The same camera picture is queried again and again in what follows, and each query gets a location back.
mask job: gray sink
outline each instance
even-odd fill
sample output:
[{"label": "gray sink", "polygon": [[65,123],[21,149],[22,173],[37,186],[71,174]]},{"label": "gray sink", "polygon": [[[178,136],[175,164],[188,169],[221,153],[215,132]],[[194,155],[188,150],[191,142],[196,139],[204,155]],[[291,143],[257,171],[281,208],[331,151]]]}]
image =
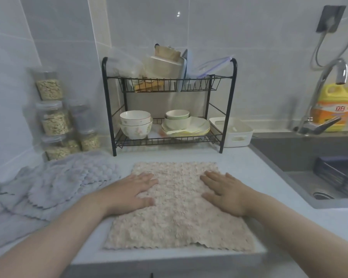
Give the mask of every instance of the gray sink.
[{"label": "gray sink", "polygon": [[308,137],[255,133],[250,148],[312,207],[348,208],[348,197],[313,173],[317,157],[348,156],[348,131]]}]

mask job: black metal rack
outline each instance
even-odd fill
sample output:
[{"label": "black metal rack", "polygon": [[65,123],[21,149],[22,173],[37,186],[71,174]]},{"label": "black metal rack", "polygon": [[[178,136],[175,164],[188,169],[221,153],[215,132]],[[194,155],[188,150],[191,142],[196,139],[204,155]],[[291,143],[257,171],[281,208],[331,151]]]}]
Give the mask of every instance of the black metal rack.
[{"label": "black metal rack", "polygon": [[[106,106],[107,106],[107,115],[108,115],[108,126],[109,132],[111,134],[111,144],[113,156],[116,156],[116,148],[123,148],[124,146],[140,146],[140,145],[169,145],[169,144],[183,144],[183,143],[199,143],[199,142],[211,142],[219,143],[220,149],[219,153],[223,153],[225,135],[227,134],[227,127],[229,116],[231,113],[234,86],[236,83],[237,77],[237,61],[232,58],[231,62],[233,63],[233,75],[232,76],[217,76],[209,75],[201,79],[140,79],[140,78],[125,78],[121,76],[107,76],[106,63],[108,57],[104,57],[102,60],[102,79],[103,86],[106,97]],[[108,79],[118,80],[121,92],[124,96],[124,104],[112,114],[111,112],[111,101],[108,89]],[[218,107],[210,103],[210,94],[211,91],[215,91],[222,79],[232,79],[231,88],[229,91],[228,105],[226,112],[221,111]],[[144,88],[137,88],[137,83],[139,85],[144,85]],[[193,137],[163,137],[163,138],[154,138],[154,139],[136,139],[130,140],[126,137],[121,129],[118,131],[115,136],[113,131],[112,117],[115,116],[123,107],[125,111],[128,111],[128,102],[126,99],[127,93],[167,93],[167,92],[177,92],[180,88],[180,92],[207,92],[206,107],[204,118],[207,119],[207,114],[209,110],[209,105],[217,109],[219,112],[225,115],[224,121],[224,130],[223,133],[213,133],[210,130],[204,136],[193,136]],[[161,124],[163,118],[153,119],[154,124]]]}]

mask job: black rack leg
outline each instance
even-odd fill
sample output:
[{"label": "black rack leg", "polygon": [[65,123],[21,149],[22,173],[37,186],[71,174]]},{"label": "black rack leg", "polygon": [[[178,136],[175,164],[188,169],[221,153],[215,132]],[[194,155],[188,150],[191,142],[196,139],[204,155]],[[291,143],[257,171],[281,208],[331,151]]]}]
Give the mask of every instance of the black rack leg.
[{"label": "black rack leg", "polygon": [[225,135],[227,134],[229,116],[231,115],[231,107],[232,107],[232,100],[233,100],[233,94],[234,94],[234,86],[236,84],[236,78],[237,78],[237,61],[234,58],[232,58],[231,61],[233,63],[233,76],[232,76],[231,89],[229,91],[228,106],[227,106],[227,112],[225,114],[223,135],[221,137],[219,153],[223,153],[224,142],[225,142]]},{"label": "black rack leg", "polygon": [[106,71],[107,60],[108,60],[108,57],[104,57],[102,60],[102,80],[103,80],[103,88],[104,88],[105,97],[106,97],[108,126],[109,126],[109,133],[111,135],[112,153],[113,153],[113,156],[117,156],[115,133],[113,131],[113,124],[112,124],[111,101],[109,99],[109,91],[108,91],[108,80],[107,80],[107,71]]},{"label": "black rack leg", "polygon": [[122,80],[122,93],[124,95],[125,111],[128,111],[128,100],[126,99],[126,80]]},{"label": "black rack leg", "polygon": [[206,109],[205,109],[205,119],[206,120],[207,120],[207,113],[209,112],[209,103],[210,103],[210,94],[211,94],[212,85],[213,85],[213,76],[210,75],[209,87],[207,89]]}]

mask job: faucet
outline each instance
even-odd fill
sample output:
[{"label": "faucet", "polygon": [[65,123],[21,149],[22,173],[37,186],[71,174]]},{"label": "faucet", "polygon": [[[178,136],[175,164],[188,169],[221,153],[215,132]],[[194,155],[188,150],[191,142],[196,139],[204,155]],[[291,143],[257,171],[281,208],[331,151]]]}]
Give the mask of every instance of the faucet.
[{"label": "faucet", "polygon": [[309,133],[313,133],[315,135],[319,135],[320,133],[327,130],[327,128],[331,127],[335,123],[341,120],[341,117],[337,116],[332,119],[327,120],[321,125],[313,123],[313,117],[311,117],[311,110],[318,102],[319,96],[321,94],[321,90],[323,85],[325,84],[327,77],[331,73],[333,67],[337,67],[337,77],[336,77],[336,84],[337,85],[343,85],[346,83],[346,78],[348,76],[348,65],[346,64],[345,60],[343,58],[338,58],[333,61],[331,61],[323,70],[317,85],[315,87],[313,96],[310,100],[308,109],[305,113],[305,115],[301,118],[301,121],[299,123],[299,126],[297,126],[294,130],[298,134],[302,135],[308,135]]}]

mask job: detergent bottle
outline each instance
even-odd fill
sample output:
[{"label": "detergent bottle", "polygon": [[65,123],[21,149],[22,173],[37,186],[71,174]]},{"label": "detergent bottle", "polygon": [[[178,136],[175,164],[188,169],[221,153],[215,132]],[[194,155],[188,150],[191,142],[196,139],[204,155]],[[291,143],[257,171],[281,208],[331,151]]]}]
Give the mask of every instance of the detergent bottle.
[{"label": "detergent bottle", "polygon": [[318,103],[312,109],[313,122],[322,124],[325,121],[340,116],[341,120],[326,131],[342,131],[348,120],[348,87],[344,85],[325,85],[318,98]]}]

